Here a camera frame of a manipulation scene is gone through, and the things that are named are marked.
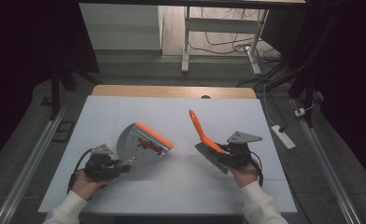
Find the white table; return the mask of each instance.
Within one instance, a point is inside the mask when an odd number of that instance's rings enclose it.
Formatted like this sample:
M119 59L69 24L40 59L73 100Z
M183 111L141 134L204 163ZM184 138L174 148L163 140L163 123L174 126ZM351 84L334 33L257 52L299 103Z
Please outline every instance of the white table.
M106 143L116 151L122 130L142 121L173 142L174 148L160 162L132 169L101 190L84 212L242 214L243 200L232 176L224 175L194 148L200 140L191 123L189 109L196 112L205 133L218 143L225 143L235 131L261 136L262 141L250 143L249 147L263 163L263 188L273 195L281 212L297 212L258 100L116 96L88 98L38 211L48 212L63 201L69 176L85 150Z

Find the electrical outlet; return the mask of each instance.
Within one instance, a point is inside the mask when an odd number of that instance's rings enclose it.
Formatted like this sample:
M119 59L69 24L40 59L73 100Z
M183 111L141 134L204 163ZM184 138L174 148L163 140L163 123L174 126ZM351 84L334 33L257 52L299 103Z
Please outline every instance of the electrical outlet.
M284 133L284 132L281 133L279 131L279 129L280 129L279 125L275 125L275 126L271 127L271 130L274 131L274 134L282 142L282 144L284 145L284 147L286 149L292 149L292 148L296 147L296 145L294 145L294 143L290 140L290 138L288 137L288 135L286 133Z
M298 117L301 117L301 116L303 116L305 114L305 110L303 108L298 109L298 110L295 110L294 111L294 114L296 115L297 118Z

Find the white sleeve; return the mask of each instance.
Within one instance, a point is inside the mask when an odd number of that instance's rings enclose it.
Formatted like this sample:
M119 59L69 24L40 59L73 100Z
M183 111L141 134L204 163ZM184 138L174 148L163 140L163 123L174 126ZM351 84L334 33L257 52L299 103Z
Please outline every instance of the white sleeve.
M43 224L78 224L78 215L87 203L70 190L64 201L58 207L49 211Z
M244 215L250 224L287 223L281 216L272 196L266 194L255 181L241 188L244 193Z

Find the white wall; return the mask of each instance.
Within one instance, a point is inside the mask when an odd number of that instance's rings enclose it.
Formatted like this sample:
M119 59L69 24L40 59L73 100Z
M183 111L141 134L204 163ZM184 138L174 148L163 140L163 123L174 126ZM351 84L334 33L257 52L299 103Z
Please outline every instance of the white wall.
M94 49L161 49L158 6L80 3Z

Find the orange plastic part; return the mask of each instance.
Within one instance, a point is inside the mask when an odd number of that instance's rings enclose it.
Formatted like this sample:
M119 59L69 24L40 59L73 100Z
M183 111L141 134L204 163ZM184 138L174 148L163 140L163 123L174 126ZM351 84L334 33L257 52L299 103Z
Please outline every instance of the orange plastic part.
M190 110L189 113L190 113L190 118L192 120L192 123L194 124L195 129L197 130L197 133L200 135L201 142L203 142L204 145L206 145L207 147L213 148L217 152L225 153L224 150L218 146L218 144L216 144L214 141L212 141L210 138L208 138L204 134L203 128L201 127L201 123L198 120L197 116L195 115L194 111Z
M158 140L160 140L162 143L166 144L169 148L172 148L174 145L168 141L166 138L162 137L159 133L156 133L155 131L151 130L148 126L144 125L140 121L137 121L136 124L139 128L145 130L150 135L154 136Z

